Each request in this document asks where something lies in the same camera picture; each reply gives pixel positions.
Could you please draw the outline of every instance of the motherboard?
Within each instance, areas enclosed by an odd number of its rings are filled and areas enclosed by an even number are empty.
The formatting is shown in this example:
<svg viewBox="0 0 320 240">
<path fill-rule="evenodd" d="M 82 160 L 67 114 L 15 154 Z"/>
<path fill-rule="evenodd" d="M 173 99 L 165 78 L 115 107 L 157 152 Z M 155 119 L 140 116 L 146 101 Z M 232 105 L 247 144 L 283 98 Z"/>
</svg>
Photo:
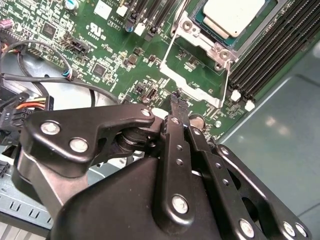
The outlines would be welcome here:
<svg viewBox="0 0 320 240">
<path fill-rule="evenodd" d="M 161 109 L 179 91 L 208 139 L 255 108 L 319 39 L 319 21 L 320 0 L 0 0 L 2 44 L 45 42 L 73 81 L 122 104 Z M 66 70 L 43 45 L 24 54 Z"/>
</svg>

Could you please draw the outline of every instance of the white label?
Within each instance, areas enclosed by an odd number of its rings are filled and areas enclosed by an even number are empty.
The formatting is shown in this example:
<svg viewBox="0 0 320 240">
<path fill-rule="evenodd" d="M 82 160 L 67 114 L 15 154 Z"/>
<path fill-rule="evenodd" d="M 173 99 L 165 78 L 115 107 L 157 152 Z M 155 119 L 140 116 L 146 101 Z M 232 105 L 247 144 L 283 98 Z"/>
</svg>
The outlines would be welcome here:
<svg viewBox="0 0 320 240">
<path fill-rule="evenodd" d="M 111 13 L 111 10 L 112 8 L 110 6 L 108 6 L 103 1 L 99 0 L 95 6 L 94 13 L 98 14 L 100 17 L 107 20 Z"/>
</svg>

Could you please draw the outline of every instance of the orange wire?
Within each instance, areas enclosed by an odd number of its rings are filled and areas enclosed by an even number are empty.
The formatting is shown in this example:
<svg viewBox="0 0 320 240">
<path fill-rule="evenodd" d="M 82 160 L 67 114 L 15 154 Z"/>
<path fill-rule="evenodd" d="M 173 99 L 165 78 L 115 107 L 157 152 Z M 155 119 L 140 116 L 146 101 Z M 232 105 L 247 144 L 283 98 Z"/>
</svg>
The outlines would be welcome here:
<svg viewBox="0 0 320 240">
<path fill-rule="evenodd" d="M 31 103 L 23 103 L 19 106 L 17 106 L 15 109 L 22 109 L 22 108 L 26 108 L 26 107 L 40 107 L 40 108 L 45 108 L 46 106 L 40 103 L 36 103 L 36 102 L 31 102 Z"/>
</svg>

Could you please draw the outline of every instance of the silver bolt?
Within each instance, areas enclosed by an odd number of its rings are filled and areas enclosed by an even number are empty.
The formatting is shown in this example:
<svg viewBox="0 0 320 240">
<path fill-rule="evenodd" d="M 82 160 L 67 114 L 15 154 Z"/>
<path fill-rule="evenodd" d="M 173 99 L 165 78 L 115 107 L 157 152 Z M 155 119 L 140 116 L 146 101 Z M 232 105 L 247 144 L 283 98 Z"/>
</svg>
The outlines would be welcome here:
<svg viewBox="0 0 320 240">
<path fill-rule="evenodd" d="M 175 195 L 172 198 L 172 205 L 174 209 L 180 214 L 186 214 L 188 212 L 188 203 L 181 196 Z"/>
<path fill-rule="evenodd" d="M 289 223 L 287 223 L 286 221 L 284 221 L 284 222 L 283 222 L 283 226 L 284 226 L 284 229 L 286 230 L 286 232 L 287 232 L 290 236 L 294 237 L 294 236 L 296 235 L 294 228 L 293 228 Z"/>
<path fill-rule="evenodd" d="M 215 121 L 214 126 L 218 129 L 222 125 L 221 121 Z"/>
<path fill-rule="evenodd" d="M 171 121 L 174 122 L 175 124 L 179 124 L 179 120 L 176 117 L 171 118 Z"/>
<path fill-rule="evenodd" d="M 89 147 L 88 143 L 81 138 L 72 139 L 69 145 L 70 145 L 70 148 L 77 153 L 84 153 L 85 151 L 88 150 L 88 147 Z"/>
<path fill-rule="evenodd" d="M 296 223 L 295 227 L 299 231 L 299 233 L 302 234 L 302 236 L 304 236 L 305 238 L 307 237 L 306 231 L 304 230 L 304 228 L 299 223 Z"/>
<path fill-rule="evenodd" d="M 221 149 L 221 152 L 223 152 L 223 154 L 225 154 L 225 155 L 229 155 L 228 150 L 227 150 L 227 149 L 225 149 L 223 146 L 222 146 L 222 147 L 220 147 L 220 149 Z"/>
<path fill-rule="evenodd" d="M 60 132 L 60 127 L 54 122 L 45 122 L 40 126 L 41 131 L 44 134 L 56 135 Z"/>
<path fill-rule="evenodd" d="M 151 113 L 147 109 L 141 109 L 141 113 L 143 115 L 145 115 L 146 117 L 150 117 L 151 116 Z"/>
<path fill-rule="evenodd" d="M 193 132 L 194 132 L 195 134 L 197 134 L 197 135 L 201 135 L 201 132 L 200 132 L 198 129 L 196 129 L 196 128 L 193 129 Z"/>
<path fill-rule="evenodd" d="M 253 238 L 255 236 L 255 231 L 248 221 L 241 219 L 239 225 L 247 237 Z"/>
</svg>

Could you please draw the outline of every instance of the yellow wire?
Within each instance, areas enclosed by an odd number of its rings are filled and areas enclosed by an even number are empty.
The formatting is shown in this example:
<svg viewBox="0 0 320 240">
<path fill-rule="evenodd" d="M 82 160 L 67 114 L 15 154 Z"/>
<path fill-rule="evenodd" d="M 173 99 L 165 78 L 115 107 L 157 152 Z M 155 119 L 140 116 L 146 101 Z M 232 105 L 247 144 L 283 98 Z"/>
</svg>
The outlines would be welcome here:
<svg viewBox="0 0 320 240">
<path fill-rule="evenodd" d="M 43 101 L 46 101 L 47 99 L 45 97 L 41 97 L 41 98 L 35 98 L 35 99 L 32 99 L 31 101 L 32 102 L 43 102 Z"/>
</svg>

